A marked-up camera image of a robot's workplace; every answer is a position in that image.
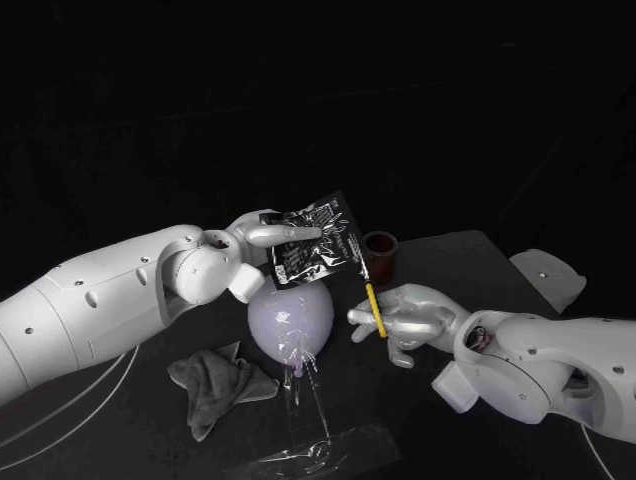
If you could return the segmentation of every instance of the black table surface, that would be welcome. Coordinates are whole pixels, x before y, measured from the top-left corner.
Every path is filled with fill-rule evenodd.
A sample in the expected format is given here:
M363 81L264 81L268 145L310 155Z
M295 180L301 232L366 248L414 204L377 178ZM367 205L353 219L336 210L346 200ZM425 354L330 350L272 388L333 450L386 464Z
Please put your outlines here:
M406 370L389 362L386 343L376 334L360 344L352 343L354 326L346 321L346 312L366 298L363 283L349 272L323 281L334 303L333 331L317 356L330 432L379 422L401 453L399 462L362 478L447 478L451 472L455 479L488 474L500 474L506 479L601 478L579 426L572 421L548 415L539 425L525 425L499 414L481 400L467 413L452 411L431 387L452 360L450 354L422 346L411 352L415 368ZM395 277L379 290L406 283L435 288L471 312L532 312L559 319L480 231L399 244ZM144 342L119 389L93 418L44 453L3 470L0 479L217 479L225 469L288 448L281 392L269 400L238 405L219 419L203 442L191 438L186 425L187 392L170 380L167 367L197 350L219 348L238 340L239 357L281 379L281 365L262 353L249 333L246 305L226 291ZM78 375L85 373L68 377L75 381ZM115 381L104 382L104 389L114 384ZM85 399L83 405L75 405L55 421L66 429L65 425L76 425L95 405L98 402ZM47 435L55 435L55 430L34 434L34 450L49 443Z

